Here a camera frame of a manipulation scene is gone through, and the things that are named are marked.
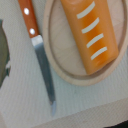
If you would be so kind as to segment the pale green gripper finger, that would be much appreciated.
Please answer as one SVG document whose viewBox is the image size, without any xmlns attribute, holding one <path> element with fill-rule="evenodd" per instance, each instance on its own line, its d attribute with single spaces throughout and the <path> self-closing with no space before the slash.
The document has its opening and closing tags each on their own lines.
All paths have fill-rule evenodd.
<svg viewBox="0 0 128 128">
<path fill-rule="evenodd" d="M 4 79 L 10 75 L 10 52 L 5 32 L 2 27 L 3 20 L 0 19 L 0 88 Z"/>
</svg>

